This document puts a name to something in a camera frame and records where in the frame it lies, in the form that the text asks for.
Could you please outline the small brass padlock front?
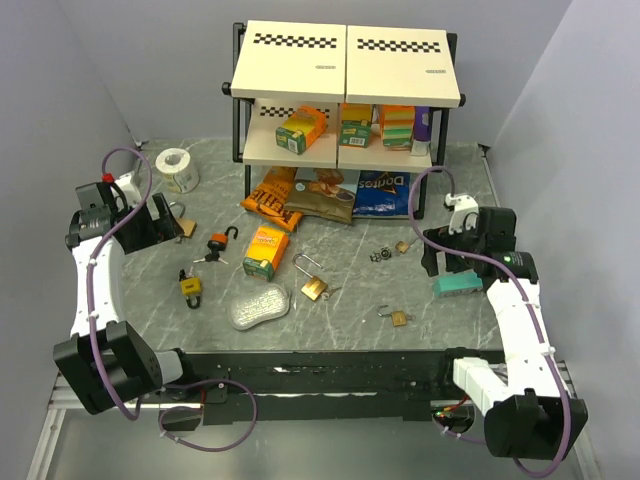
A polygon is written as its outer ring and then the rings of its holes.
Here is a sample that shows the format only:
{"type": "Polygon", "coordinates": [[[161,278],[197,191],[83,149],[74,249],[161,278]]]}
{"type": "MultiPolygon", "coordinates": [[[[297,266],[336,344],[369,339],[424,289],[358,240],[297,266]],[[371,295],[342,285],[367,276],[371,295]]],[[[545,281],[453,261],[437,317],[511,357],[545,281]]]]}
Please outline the small brass padlock front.
{"type": "Polygon", "coordinates": [[[376,313],[381,318],[391,320],[394,327],[406,326],[414,319],[414,316],[403,310],[391,310],[388,305],[381,305],[376,309],[376,313]]]}

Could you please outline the small brass padlock with keychain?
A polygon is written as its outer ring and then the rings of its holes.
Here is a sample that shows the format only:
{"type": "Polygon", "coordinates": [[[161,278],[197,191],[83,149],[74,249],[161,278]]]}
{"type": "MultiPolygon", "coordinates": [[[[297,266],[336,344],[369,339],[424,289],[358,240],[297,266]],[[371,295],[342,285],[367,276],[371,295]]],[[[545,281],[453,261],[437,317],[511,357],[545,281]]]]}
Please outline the small brass padlock with keychain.
{"type": "Polygon", "coordinates": [[[398,254],[405,254],[409,251],[409,249],[418,241],[418,238],[414,238],[413,240],[409,241],[409,242],[405,242],[405,241],[399,241],[395,246],[394,249],[398,254]]]}

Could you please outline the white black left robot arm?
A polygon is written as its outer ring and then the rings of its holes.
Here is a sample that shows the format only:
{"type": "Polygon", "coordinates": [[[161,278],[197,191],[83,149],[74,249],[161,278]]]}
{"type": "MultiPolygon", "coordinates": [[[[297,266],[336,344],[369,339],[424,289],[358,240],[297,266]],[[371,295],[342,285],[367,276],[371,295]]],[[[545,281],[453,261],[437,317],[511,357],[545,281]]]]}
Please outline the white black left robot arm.
{"type": "Polygon", "coordinates": [[[78,278],[76,315],[69,339],[53,349],[57,368],[92,415],[161,388],[174,401],[191,399],[198,378],[183,351],[154,350],[124,318],[126,255],[183,232],[164,195],[151,197],[155,214],[114,182],[79,186],[76,195],[80,208],[65,237],[78,278]]]}

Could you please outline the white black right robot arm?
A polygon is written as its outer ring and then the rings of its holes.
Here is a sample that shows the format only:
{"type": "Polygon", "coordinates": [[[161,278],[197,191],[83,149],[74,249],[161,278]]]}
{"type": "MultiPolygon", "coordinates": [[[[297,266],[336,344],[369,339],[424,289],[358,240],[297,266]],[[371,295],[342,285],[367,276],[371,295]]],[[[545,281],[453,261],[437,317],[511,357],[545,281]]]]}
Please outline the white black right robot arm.
{"type": "Polygon", "coordinates": [[[562,461],[584,428],[588,411],[562,378],[539,302],[540,280],[533,257],[516,250],[516,214],[480,207],[467,196],[449,197],[445,226],[424,231],[421,260],[431,277],[445,255],[449,279],[471,271],[481,281],[495,314],[506,376],[476,354],[458,354],[437,373],[448,398],[464,393],[484,418],[485,444],[496,457],[562,461]]]}

